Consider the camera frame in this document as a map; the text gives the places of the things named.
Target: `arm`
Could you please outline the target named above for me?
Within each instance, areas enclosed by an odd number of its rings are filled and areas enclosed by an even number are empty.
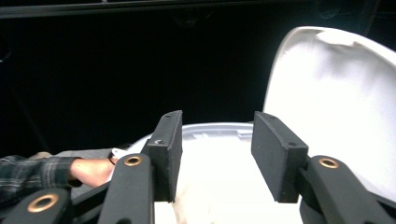
[[[50,157],[29,160],[20,156],[0,159],[0,206],[12,204],[40,189],[90,187],[106,183],[114,165],[108,159],[83,160]]]

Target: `white plastic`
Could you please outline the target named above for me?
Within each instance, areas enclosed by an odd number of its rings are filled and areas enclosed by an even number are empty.
[[[300,27],[281,44],[263,111],[396,202],[396,53],[345,31]]]

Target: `plaid shirt sleeve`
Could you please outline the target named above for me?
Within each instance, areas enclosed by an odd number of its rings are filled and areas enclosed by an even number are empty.
[[[69,168],[75,157],[26,159],[8,156],[0,159],[0,206],[16,203],[41,189],[71,188]]]

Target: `person's hand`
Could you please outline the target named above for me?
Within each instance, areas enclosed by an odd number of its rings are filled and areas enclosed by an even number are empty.
[[[75,159],[70,166],[69,180],[78,179],[83,184],[96,188],[107,182],[114,167],[108,159]]]

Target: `metal linkage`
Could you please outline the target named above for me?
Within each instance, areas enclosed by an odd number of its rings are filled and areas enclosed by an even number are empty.
[[[252,155],[274,199],[297,203],[304,223],[395,223],[341,161],[307,156],[308,146],[278,118],[256,112]]]
[[[131,154],[116,165],[98,224],[154,223],[151,161]]]
[[[42,189],[26,197],[3,221],[3,224],[70,224],[73,209],[65,189]]]
[[[182,149],[182,111],[160,119],[142,153],[119,159],[112,179],[70,200],[43,189],[20,202],[3,224],[152,224],[154,202],[174,202]]]

